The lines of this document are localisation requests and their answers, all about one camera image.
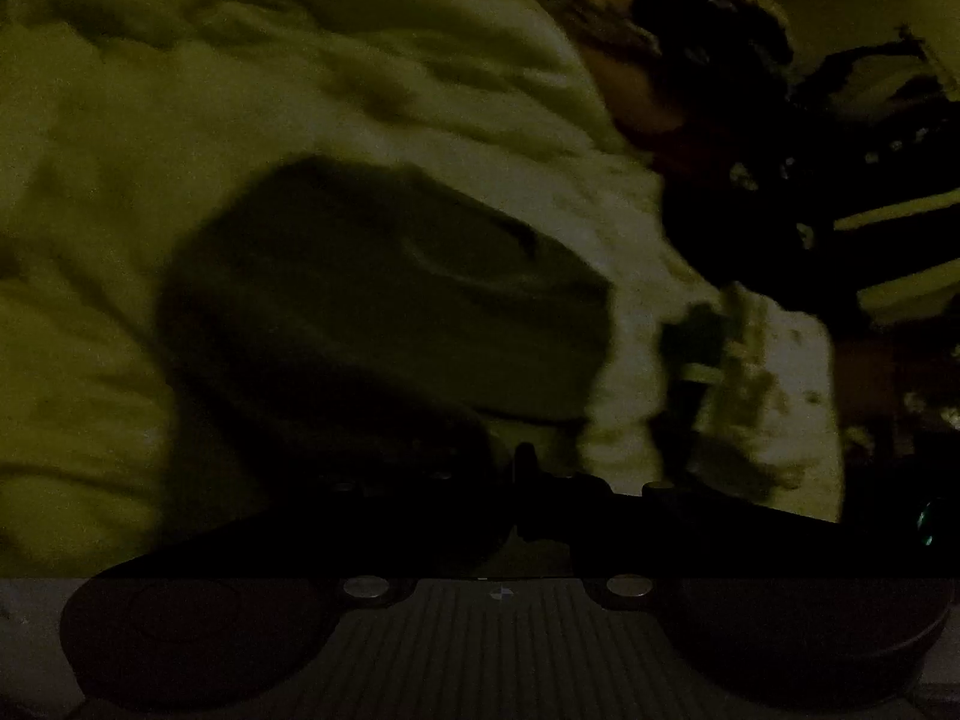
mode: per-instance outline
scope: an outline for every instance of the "dark object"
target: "dark object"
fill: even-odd
[[[632,0],[631,21],[656,35],[651,71],[687,108],[760,130],[785,108],[794,50],[778,18],[754,0]]]
[[[953,440],[947,444],[949,452],[944,452],[944,442],[936,439],[920,434],[915,437],[920,454],[848,474],[852,495],[844,517],[850,522],[859,519],[879,538],[909,538],[931,560],[949,560],[960,554],[958,446]]]
[[[861,86],[884,90],[898,76],[899,88],[865,103]],[[718,287],[738,281],[814,314],[835,338],[866,335],[861,290],[960,253],[944,233],[955,221],[952,208],[907,205],[960,186],[956,91],[930,46],[903,28],[894,42],[827,57],[782,97],[724,95],[742,115],[700,106],[736,134],[712,139],[724,144],[713,150],[726,160],[728,180],[714,180],[722,177],[719,163],[709,168],[710,186],[669,160],[662,165],[668,240]],[[875,213],[860,216],[866,212]],[[880,220],[884,214],[890,218]],[[909,296],[911,287],[901,287]]]
[[[420,172],[311,158],[178,249],[155,324],[170,375],[242,425],[258,472],[382,478],[385,455],[482,444],[475,412],[582,419],[607,296],[558,242]]]
[[[94,699],[76,720],[118,714],[133,720]],[[299,674],[209,717],[810,720],[719,688],[688,665],[656,616],[599,604],[576,579],[425,579],[400,603],[347,613]],[[925,719],[899,700],[824,720]]]
[[[664,476],[686,479],[686,464],[693,455],[698,434],[694,430],[709,387],[686,381],[685,367],[702,365],[718,370],[731,322],[707,304],[692,306],[679,324],[661,330],[659,352],[666,366],[668,385],[664,410],[650,421],[650,434],[664,459]]]
[[[952,600],[949,580],[742,578],[759,566],[782,577],[930,575],[942,568],[924,562],[916,548],[870,542],[842,526],[682,488],[647,488],[641,499],[614,495],[599,479],[542,474],[528,445],[503,482],[478,489],[455,477],[425,477],[379,497],[344,494],[341,482],[281,511],[117,566],[71,599],[61,626],[64,651],[83,690],[114,704],[176,710],[240,701],[318,653],[322,660],[328,642],[347,646],[330,637],[338,625],[354,630],[355,610],[392,608],[423,577],[457,584],[474,576],[472,566],[496,551],[516,523],[528,541],[568,543],[590,598],[630,619],[641,615],[642,622],[628,625],[649,627],[656,618],[676,652],[723,685],[752,695],[747,671],[777,664],[784,670],[763,672],[765,701],[835,709],[903,688]],[[672,579],[678,574],[741,579]],[[251,579],[296,576],[313,579]],[[374,579],[358,581],[363,577]],[[619,592],[624,578],[646,579],[650,587]],[[349,591],[373,584],[386,591]],[[506,580],[485,592],[503,604],[515,594]],[[865,615],[867,608],[872,614]],[[401,642],[428,627],[425,617],[418,619],[406,634],[393,634],[400,636],[395,646],[407,646]],[[476,630],[454,634],[472,637]],[[350,635],[360,637],[359,629]],[[227,649],[229,656],[216,656]],[[837,685],[841,678],[846,686]]]
[[[668,633],[695,664],[759,701],[868,706],[902,690],[946,624],[952,583],[683,580]]]

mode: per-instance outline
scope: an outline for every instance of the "comforter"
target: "comforter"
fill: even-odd
[[[666,393],[659,333],[725,303],[666,244],[659,177],[536,0],[4,0],[0,575],[89,576],[151,549],[175,447],[192,495],[173,514],[181,535],[267,505],[214,415],[178,402],[157,306],[188,242],[310,159],[414,175],[572,252],[608,285],[584,467],[620,493],[661,478],[647,428]],[[323,250],[333,233],[309,202],[296,224]],[[269,201],[251,208],[232,245],[256,231],[282,284],[288,239]],[[229,252],[212,251],[195,263],[203,294],[269,314],[271,287],[218,276]],[[310,295],[294,290],[285,305],[304,311],[260,325],[227,312],[222,332],[272,359],[296,325],[309,351]],[[741,302],[722,367],[737,372],[711,379],[710,402],[762,386],[745,421],[705,413],[702,430],[769,475],[767,505],[837,519],[826,335],[758,295]],[[282,389],[280,368],[263,370]]]

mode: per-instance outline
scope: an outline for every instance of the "ribbed surface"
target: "ribbed surface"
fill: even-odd
[[[315,661],[231,709],[182,720],[800,720],[711,685],[656,620],[599,608],[576,580],[423,581],[344,618]],[[81,717],[128,718],[106,712]],[[922,720],[906,703],[820,720]]]

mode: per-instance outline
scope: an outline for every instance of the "blanket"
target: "blanket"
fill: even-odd
[[[661,478],[656,339],[724,300],[666,244],[659,177],[536,0],[3,0],[0,122],[0,575],[88,576],[149,551],[175,447],[194,495],[182,535],[269,503],[205,403],[176,402],[157,304],[186,242],[304,159],[412,171],[576,255],[610,286],[584,466],[620,493]],[[269,248],[258,209],[245,223]],[[323,247],[323,223],[301,221]],[[731,348],[765,371],[738,440],[774,478],[789,469],[767,505],[837,519],[829,345],[766,303],[747,322],[766,341]],[[770,362],[800,341],[803,360]],[[791,410],[805,398],[820,408]]]

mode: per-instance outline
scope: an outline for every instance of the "white logo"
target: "white logo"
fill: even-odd
[[[495,601],[507,601],[514,595],[514,591],[510,587],[501,586],[500,589],[494,590],[490,597]]]

